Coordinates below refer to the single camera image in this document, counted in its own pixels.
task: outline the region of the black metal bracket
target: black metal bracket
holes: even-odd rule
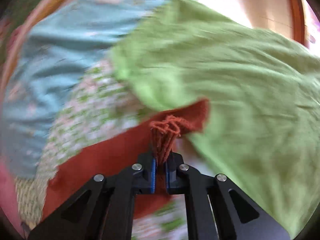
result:
[[[171,152],[164,164],[167,192],[184,194],[192,240],[290,240],[287,231],[223,174],[202,175]],[[28,240],[129,240],[134,197],[155,191],[156,162],[141,154],[133,166],[105,178],[97,174]]]

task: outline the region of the triangular cutout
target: triangular cutout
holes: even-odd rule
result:
[[[61,218],[71,223],[79,223],[90,196],[91,190],[84,192],[74,203],[62,212]]]
[[[229,194],[242,224],[248,223],[259,217],[259,213],[245,201],[238,192],[232,189],[229,191]]]

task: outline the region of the pink fabric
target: pink fabric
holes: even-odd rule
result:
[[[23,236],[14,181],[2,159],[0,159],[0,206],[10,223]]]
[[[10,35],[9,42],[7,43],[7,53],[10,53],[10,49],[12,49],[14,42],[16,41],[19,32],[21,31],[21,25],[17,27]]]

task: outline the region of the rust orange towel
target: rust orange towel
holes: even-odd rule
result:
[[[136,162],[140,153],[148,151],[153,139],[154,154],[160,156],[158,162],[163,162],[165,154],[170,152],[172,144],[162,143],[167,148],[163,153],[157,152],[155,139],[166,140],[162,128],[166,131],[175,129],[175,136],[192,131],[202,131],[207,119],[209,102],[202,99],[184,108],[160,112],[148,121],[133,127],[109,140],[84,148],[77,156],[59,166],[56,176],[48,183],[46,199],[43,208],[43,219],[50,215],[83,184],[95,174],[111,176],[123,168]],[[139,218],[150,214],[170,199],[163,190],[156,190],[154,195],[138,195],[135,201],[134,217]]]

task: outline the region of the green cloth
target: green cloth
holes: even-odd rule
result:
[[[162,111],[211,102],[189,139],[294,238],[320,200],[320,60],[269,30],[171,0],[112,50],[116,78]]]

